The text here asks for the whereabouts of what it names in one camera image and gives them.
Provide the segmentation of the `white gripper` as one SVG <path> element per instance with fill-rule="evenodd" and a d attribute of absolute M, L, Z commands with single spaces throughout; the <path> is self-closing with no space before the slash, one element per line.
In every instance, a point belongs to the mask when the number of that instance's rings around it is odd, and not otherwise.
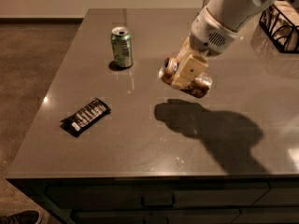
<path fill-rule="evenodd" d="M 236 37 L 237 32 L 219 23 L 204 7 L 192 23 L 190 37 L 184 41 L 177 58 L 171 59 L 175 66 L 171 86 L 177 90 L 185 89 L 207 69 L 206 59 L 187 53 L 190 46 L 206 56 L 215 57 L 223 54 Z"/>

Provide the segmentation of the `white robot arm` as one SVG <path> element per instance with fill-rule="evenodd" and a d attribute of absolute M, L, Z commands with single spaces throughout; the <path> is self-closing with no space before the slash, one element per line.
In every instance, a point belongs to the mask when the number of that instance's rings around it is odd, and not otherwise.
<path fill-rule="evenodd" d="M 161 78 L 177 90 L 207 90 L 212 78 L 207 59 L 225 52 L 253 16 L 275 0 L 209 0 L 192 23 L 178 56 L 165 66 Z M 298 0 L 287 0 L 293 5 Z"/>

